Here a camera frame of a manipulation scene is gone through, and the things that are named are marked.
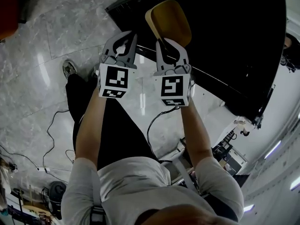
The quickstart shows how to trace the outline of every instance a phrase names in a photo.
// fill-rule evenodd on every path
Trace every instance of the black surface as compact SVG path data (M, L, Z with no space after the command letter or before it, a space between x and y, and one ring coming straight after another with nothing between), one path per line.
M106 10L138 34L136 52L156 60L145 13L164 0L119 0ZM176 0L192 31L187 45L196 83L251 121L266 106L285 38L285 0Z

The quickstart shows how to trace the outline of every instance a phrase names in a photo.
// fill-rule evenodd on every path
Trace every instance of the shoe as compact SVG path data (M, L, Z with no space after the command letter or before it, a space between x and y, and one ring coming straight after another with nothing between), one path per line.
M71 74L77 74L75 64L70 60L64 61L64 63L62 64L62 70L64 71L66 79L68 79Z

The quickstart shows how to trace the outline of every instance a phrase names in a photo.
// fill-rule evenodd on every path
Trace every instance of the yellow object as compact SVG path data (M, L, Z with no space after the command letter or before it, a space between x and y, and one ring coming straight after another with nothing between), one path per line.
M185 47L192 39L188 20L175 0L166 0L146 12L145 19L157 39L171 39Z

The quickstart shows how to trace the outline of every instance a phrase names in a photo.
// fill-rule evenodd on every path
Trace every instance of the gray t-shirt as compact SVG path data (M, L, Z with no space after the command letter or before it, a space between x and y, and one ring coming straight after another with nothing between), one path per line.
M228 205L240 220L244 201L233 177L213 157L201 160L195 173L201 193L210 193ZM215 214L212 207L194 191L170 186L169 171L151 158L125 158L98 173L91 161L79 158L74 162L62 199L65 225L90 224L90 211L94 205L93 179L100 179L102 206L108 223L112 225L134 225L139 215L147 210L179 204L191 204Z

